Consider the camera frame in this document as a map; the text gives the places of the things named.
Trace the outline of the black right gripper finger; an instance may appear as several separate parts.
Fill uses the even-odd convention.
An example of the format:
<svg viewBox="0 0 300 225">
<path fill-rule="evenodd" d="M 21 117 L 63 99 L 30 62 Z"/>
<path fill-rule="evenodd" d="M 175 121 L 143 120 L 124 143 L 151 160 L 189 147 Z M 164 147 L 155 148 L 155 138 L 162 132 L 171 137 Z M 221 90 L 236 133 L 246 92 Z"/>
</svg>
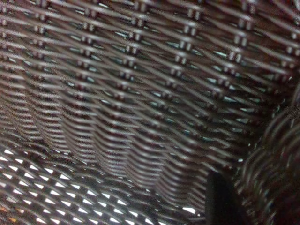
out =
<svg viewBox="0 0 300 225">
<path fill-rule="evenodd" d="M 217 172 L 211 172 L 207 178 L 205 214 L 208 225 L 239 224 L 231 183 Z"/>
</svg>

